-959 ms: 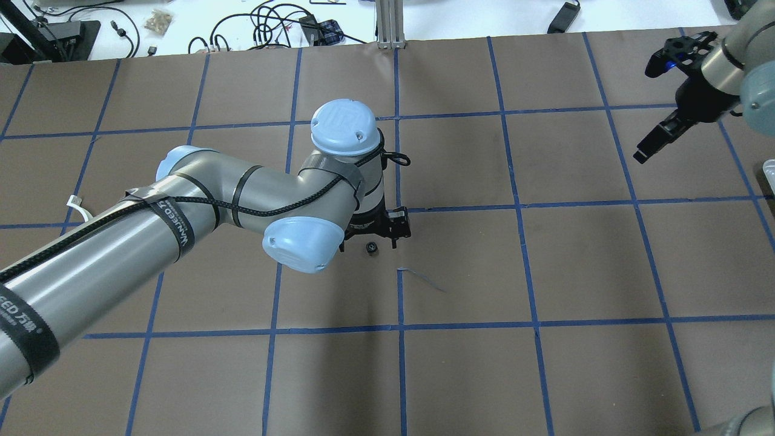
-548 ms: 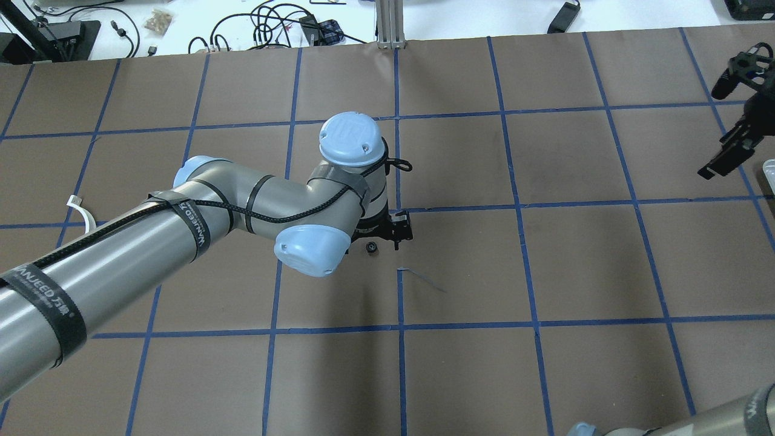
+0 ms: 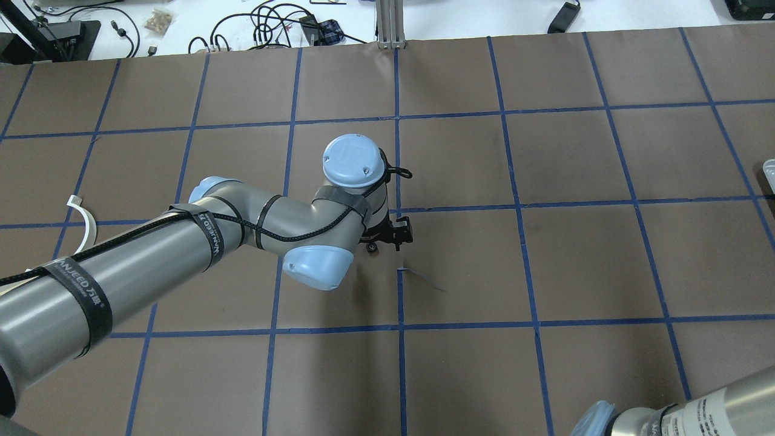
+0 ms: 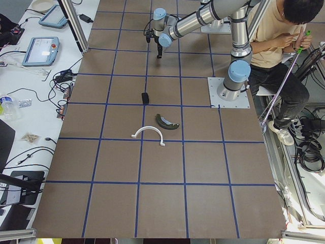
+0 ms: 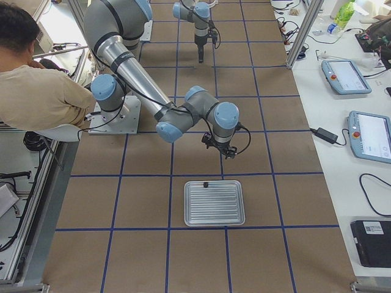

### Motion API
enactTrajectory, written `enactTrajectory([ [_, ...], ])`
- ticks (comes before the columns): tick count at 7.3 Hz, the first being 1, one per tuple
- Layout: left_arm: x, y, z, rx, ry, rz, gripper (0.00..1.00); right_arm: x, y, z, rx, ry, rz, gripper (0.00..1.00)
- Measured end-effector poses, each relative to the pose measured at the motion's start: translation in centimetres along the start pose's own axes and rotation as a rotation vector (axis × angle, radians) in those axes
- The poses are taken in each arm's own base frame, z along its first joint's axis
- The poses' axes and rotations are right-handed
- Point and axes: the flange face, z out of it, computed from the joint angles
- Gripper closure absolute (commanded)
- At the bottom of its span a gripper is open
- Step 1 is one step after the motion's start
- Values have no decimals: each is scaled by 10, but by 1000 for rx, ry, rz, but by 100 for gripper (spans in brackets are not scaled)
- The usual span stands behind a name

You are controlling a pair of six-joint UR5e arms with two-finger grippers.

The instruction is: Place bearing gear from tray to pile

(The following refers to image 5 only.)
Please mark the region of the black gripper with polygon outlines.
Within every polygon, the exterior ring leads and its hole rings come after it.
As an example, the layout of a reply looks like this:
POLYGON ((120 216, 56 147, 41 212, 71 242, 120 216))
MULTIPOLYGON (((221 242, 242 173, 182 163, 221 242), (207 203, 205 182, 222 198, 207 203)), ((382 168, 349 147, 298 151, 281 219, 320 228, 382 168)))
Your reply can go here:
POLYGON ((230 142, 218 142, 214 139, 214 136, 210 132, 204 133, 201 141, 205 144, 207 149, 209 149, 210 147, 217 149, 225 159, 233 159, 238 154, 237 147, 230 146, 230 142))
POLYGON ((198 63, 203 63, 204 61, 204 52, 203 47, 207 43, 208 39, 212 40, 212 43, 214 46, 216 46, 217 43, 217 34, 207 34, 204 36, 194 36, 195 44, 197 45, 198 50, 198 63))

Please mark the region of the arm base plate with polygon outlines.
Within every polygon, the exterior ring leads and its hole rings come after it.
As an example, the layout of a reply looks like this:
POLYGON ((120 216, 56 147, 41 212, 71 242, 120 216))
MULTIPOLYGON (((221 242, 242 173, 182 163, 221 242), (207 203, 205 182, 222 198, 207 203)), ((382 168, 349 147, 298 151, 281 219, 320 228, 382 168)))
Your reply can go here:
POLYGON ((127 95, 121 110, 115 112, 102 111, 95 103, 95 112, 90 121, 90 135, 122 135, 137 134, 141 101, 133 95, 127 95))

